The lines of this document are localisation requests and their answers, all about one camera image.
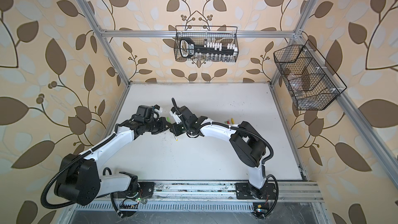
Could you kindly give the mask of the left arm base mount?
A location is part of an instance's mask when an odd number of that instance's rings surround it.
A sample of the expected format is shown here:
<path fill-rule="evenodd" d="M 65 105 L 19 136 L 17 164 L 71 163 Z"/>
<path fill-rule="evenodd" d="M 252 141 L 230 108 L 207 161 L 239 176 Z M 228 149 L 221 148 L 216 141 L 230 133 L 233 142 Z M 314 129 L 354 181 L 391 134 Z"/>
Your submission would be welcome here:
<path fill-rule="evenodd" d="M 133 216 L 153 196 L 154 182 L 134 182 L 128 190 L 110 194 L 113 209 L 120 218 Z"/>

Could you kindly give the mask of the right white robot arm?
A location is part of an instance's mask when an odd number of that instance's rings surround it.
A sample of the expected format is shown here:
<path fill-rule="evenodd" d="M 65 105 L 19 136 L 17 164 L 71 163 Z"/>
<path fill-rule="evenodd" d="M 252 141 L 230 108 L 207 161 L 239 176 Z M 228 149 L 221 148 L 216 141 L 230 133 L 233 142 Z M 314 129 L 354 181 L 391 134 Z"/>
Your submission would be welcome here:
<path fill-rule="evenodd" d="M 216 138 L 233 147 L 240 161 L 248 167 L 248 188 L 253 198 L 265 199 L 276 189 L 275 184 L 268 186 L 272 176 L 265 173 L 265 163 L 274 156 L 273 148 L 250 123 L 216 122 L 205 116 L 197 117 L 185 106 L 173 106 L 170 114 L 176 121 L 171 127 L 176 136 L 185 133 L 189 138 Z"/>

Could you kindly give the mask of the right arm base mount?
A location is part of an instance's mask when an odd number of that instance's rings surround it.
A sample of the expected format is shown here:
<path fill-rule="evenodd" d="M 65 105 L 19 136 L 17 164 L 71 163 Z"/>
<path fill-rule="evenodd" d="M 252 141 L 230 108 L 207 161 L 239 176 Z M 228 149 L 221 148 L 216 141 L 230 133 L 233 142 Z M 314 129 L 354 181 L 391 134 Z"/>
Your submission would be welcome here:
<path fill-rule="evenodd" d="M 260 203 L 254 203 L 252 212 L 256 219 L 266 219 L 276 207 L 279 198 L 279 185 L 276 181 L 266 181 L 261 189 L 250 183 L 236 183 L 235 189 L 238 200 L 260 200 Z"/>

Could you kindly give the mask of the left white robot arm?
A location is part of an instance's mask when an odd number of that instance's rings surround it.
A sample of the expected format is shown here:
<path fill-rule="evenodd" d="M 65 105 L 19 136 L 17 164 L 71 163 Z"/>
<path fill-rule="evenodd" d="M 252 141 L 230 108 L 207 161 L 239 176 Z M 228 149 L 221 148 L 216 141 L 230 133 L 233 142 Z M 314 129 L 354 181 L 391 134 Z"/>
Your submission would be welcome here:
<path fill-rule="evenodd" d="M 161 117 L 150 122 L 132 119 L 116 124 L 111 135 L 78 155 L 69 154 L 62 160 L 59 172 L 44 187 L 40 196 L 41 205 L 47 209 L 58 209 L 73 204 L 88 205 L 99 196 L 130 188 L 133 174 L 120 172 L 100 175 L 99 170 L 119 150 L 148 132 L 163 133 L 172 124 Z"/>

